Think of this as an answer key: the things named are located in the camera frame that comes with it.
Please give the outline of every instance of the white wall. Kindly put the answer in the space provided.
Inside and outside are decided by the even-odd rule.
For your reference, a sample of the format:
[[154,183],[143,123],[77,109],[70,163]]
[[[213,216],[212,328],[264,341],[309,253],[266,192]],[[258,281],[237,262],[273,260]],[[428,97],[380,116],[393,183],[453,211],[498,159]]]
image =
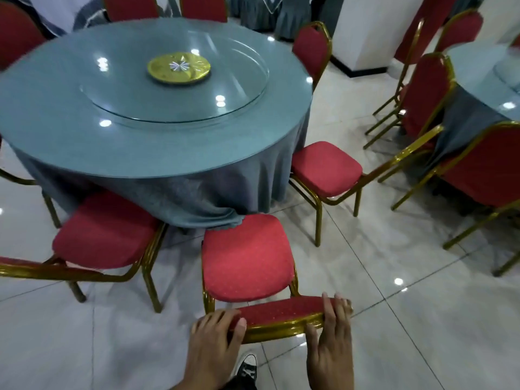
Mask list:
[[520,33],[520,0],[484,0],[478,10],[484,25],[477,40],[511,42]]
[[344,0],[333,54],[351,70],[387,67],[423,0]]

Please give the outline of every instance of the yellow round plate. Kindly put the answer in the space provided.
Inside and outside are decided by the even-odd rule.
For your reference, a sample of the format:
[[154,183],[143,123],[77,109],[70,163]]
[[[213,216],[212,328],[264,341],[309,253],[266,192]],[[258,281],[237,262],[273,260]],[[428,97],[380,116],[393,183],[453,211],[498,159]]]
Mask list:
[[189,84],[209,74],[211,65],[204,57],[175,52],[156,57],[148,63],[148,72],[161,82]]

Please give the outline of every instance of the black sneaker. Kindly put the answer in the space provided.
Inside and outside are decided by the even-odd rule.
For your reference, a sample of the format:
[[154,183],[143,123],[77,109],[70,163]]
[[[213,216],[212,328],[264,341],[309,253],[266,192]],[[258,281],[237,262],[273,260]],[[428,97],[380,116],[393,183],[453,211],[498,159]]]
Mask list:
[[242,364],[238,367],[236,376],[249,377],[256,382],[256,355],[251,351],[243,355]]

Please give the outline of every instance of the marble floor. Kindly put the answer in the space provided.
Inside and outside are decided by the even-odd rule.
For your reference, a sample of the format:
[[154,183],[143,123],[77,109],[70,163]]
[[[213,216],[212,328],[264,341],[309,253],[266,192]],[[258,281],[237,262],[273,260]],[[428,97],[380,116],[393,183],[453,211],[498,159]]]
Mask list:
[[[365,171],[396,153],[392,134],[369,150],[363,132],[393,93],[387,74],[350,79],[329,65],[315,91],[307,144],[329,141]],[[8,145],[2,167],[27,175]],[[397,174],[354,198],[326,207],[320,248],[312,208],[293,190],[272,213],[289,237],[303,294],[341,292],[353,302],[356,388],[489,390],[520,383],[520,266],[503,278],[491,268],[516,249],[504,217],[449,251],[450,235],[473,220],[424,189],[390,210],[413,178]],[[38,187],[0,180],[0,254],[43,261],[56,231]],[[152,272],[162,314],[141,277],[123,284],[82,284],[79,304],[63,282],[0,278],[2,390],[165,390],[182,378],[188,329],[203,314],[203,230],[171,228]],[[288,295],[284,291],[272,298]],[[308,389],[304,337],[254,349],[259,390]]]

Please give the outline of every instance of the black pants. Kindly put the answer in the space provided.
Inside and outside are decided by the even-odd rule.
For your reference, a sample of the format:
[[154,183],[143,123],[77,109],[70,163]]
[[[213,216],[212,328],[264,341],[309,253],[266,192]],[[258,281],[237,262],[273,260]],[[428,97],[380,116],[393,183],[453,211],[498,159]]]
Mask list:
[[220,390],[256,390],[256,386],[248,376],[235,376]]

